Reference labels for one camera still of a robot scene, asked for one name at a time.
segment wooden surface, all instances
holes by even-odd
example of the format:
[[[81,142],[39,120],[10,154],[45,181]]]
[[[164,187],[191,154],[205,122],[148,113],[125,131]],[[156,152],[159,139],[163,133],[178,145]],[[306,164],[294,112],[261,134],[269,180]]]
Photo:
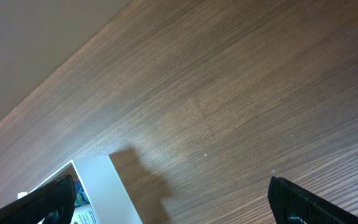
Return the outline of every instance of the wooden surface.
[[[273,223],[272,175],[358,215],[358,1],[133,0],[0,122],[0,207],[110,153],[144,223]]]

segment open white box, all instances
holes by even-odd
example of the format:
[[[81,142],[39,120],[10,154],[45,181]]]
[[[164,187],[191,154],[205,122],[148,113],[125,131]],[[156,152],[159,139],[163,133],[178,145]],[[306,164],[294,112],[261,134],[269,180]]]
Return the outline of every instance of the open white box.
[[[142,223],[109,156],[70,160],[34,190],[67,174],[80,180],[100,224]]]

